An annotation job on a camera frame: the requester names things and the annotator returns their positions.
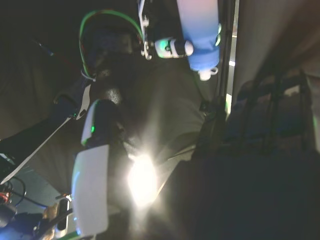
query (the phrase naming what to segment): pink and blue bottle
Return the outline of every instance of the pink and blue bottle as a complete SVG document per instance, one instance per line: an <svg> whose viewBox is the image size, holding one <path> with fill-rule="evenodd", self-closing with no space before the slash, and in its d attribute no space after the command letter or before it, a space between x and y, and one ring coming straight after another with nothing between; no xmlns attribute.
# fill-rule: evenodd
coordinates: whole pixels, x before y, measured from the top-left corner
<svg viewBox="0 0 320 240"><path fill-rule="evenodd" d="M190 68L209 80L220 60L218 0L177 0L183 37L193 44Z"/></svg>

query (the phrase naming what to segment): bright light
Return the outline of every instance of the bright light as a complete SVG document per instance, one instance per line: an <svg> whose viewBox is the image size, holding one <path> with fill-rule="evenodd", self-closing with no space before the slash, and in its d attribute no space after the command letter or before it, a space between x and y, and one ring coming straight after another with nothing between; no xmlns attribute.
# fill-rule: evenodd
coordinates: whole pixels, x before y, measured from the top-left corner
<svg viewBox="0 0 320 240"><path fill-rule="evenodd" d="M156 171L148 155L131 158L134 164L128 175L128 184L136 205L142 208L157 196Z"/></svg>
<svg viewBox="0 0 320 240"><path fill-rule="evenodd" d="M235 62L235 61L229 61L229 66L234 67L235 65L236 65L236 62Z"/></svg>

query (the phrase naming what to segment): green cable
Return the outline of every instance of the green cable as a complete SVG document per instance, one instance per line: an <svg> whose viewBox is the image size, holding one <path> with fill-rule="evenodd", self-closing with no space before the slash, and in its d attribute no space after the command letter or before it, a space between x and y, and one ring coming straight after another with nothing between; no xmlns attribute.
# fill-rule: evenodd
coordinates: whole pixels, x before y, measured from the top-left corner
<svg viewBox="0 0 320 240"><path fill-rule="evenodd" d="M135 29L138 31L140 37L142 38L142 31L139 27L139 25L135 22L135 20L133 20L131 17L129 17L128 15L122 13L122 12L119 12L119 11L115 11L115 10L94 10L94 11L91 11L89 12L88 14L86 14L82 21L81 21L81 24L80 24L80 30L79 30L79 49L80 49L80 55L81 55L81 60L82 60L82 65L83 65L83 70L85 72L85 74L89 77L92 77L90 76L89 74L89 70L88 70L88 67L86 65L86 61L85 61L85 56L84 56L84 53L82 51L82 47L81 47L81 42L82 42L82 34L83 34L83 31L84 31L84 27L85 27L85 24L87 22L87 20L89 18L91 18L92 16L94 15L98 15L98 14L108 14L108 15L114 15L114 16L118 16L120 18L123 18L125 20L127 20L129 23L131 23Z"/></svg>
<svg viewBox="0 0 320 240"><path fill-rule="evenodd" d="M58 238L58 240L75 240L77 237L79 237L79 235L76 231L74 231L69 233L68 235Z"/></svg>

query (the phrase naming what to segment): red wire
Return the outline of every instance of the red wire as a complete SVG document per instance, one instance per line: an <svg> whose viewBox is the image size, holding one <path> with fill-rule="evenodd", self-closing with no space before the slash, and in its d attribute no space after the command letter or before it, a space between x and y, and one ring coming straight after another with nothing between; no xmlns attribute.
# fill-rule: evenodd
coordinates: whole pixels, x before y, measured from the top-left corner
<svg viewBox="0 0 320 240"><path fill-rule="evenodd" d="M0 192L0 198L3 198L5 203L7 203L9 201L9 198L6 194L4 194L3 192Z"/></svg>

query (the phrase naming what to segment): water bottle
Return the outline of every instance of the water bottle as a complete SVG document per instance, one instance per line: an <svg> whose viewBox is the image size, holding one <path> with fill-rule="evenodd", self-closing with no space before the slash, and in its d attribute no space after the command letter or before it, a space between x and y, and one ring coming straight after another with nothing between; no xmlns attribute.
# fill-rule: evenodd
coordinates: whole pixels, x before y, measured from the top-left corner
<svg viewBox="0 0 320 240"><path fill-rule="evenodd" d="M218 0L177 0L183 37L193 44L188 56L190 68L207 81L218 69L220 53Z"/></svg>

